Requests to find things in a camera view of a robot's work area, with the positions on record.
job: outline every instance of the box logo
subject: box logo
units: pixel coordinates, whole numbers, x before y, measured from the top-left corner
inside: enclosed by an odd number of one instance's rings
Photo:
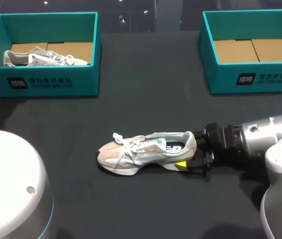
[[[236,85],[245,86],[251,85],[255,79],[256,73],[242,73],[239,75]]]
[[[28,89],[26,81],[23,77],[8,77],[7,80],[12,89]]]

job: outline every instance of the black tablecloth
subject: black tablecloth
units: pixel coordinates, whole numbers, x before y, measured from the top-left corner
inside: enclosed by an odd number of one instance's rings
[[[0,99],[0,129],[43,159],[59,239],[265,238],[258,167],[248,176],[215,167],[209,180],[160,167],[133,177],[96,167],[96,150],[113,132],[198,130],[282,114],[282,94],[210,95],[197,40],[198,32],[103,34],[98,98]]]

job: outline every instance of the brown cardboard insert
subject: brown cardboard insert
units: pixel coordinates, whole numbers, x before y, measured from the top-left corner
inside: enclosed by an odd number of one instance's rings
[[[282,39],[215,40],[220,63],[282,61]]]
[[[93,42],[13,43],[11,51],[28,53],[35,46],[64,56],[72,55],[74,58],[79,58],[89,63],[92,61]]]

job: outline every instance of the shoe sole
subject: shoe sole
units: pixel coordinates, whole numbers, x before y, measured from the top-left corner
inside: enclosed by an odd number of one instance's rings
[[[98,162],[98,155],[99,155],[99,151],[97,151],[96,153],[96,160],[98,165],[102,166],[104,169],[107,169],[108,171],[115,173],[115,174],[120,174],[120,175],[125,175],[125,176],[132,176],[135,175],[143,166],[147,165],[140,165],[139,167],[134,167],[134,168],[129,168],[129,169],[113,169],[107,166],[102,165],[101,163]],[[167,170],[172,170],[172,171],[187,171],[184,170],[184,168],[180,168],[177,167],[175,164],[177,162],[173,162],[173,163],[156,163],[160,166],[162,166],[163,168],[167,169]]]

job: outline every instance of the shoelace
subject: shoelace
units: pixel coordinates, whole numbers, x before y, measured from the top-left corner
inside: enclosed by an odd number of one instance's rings
[[[64,66],[66,63],[68,65],[73,65],[74,64],[74,57],[72,55],[67,55],[67,56],[63,56],[60,55],[54,51],[49,51],[49,59],[51,60],[51,62],[60,62],[61,66]]]
[[[143,153],[144,151],[136,151],[136,150],[132,150],[131,148],[136,145],[137,147],[140,146],[141,142],[144,141],[145,137],[143,135],[138,135],[136,137],[133,137],[129,140],[123,139],[122,135],[119,135],[117,133],[113,133],[113,138],[115,139],[117,144],[121,144],[123,145],[123,150],[119,155],[119,158],[115,164],[115,166],[113,167],[113,170],[115,170],[116,166],[120,163],[122,157],[124,155],[128,155],[132,162],[135,163],[134,159],[133,159],[133,153]]]

